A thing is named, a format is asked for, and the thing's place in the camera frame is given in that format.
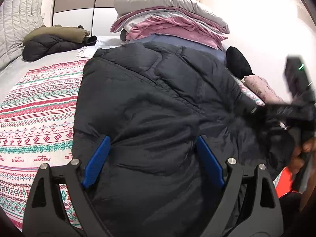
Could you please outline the person right hand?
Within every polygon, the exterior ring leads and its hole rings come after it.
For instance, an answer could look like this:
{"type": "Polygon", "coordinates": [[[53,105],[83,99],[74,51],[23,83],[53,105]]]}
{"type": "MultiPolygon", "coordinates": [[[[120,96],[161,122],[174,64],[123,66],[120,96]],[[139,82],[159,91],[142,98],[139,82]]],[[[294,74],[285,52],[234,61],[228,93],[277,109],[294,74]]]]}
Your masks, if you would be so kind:
{"type": "Polygon", "coordinates": [[[291,156],[288,169],[292,175],[296,175],[299,170],[304,166],[305,162],[303,155],[315,153],[315,137],[307,140],[302,146],[297,146],[291,156]]]}

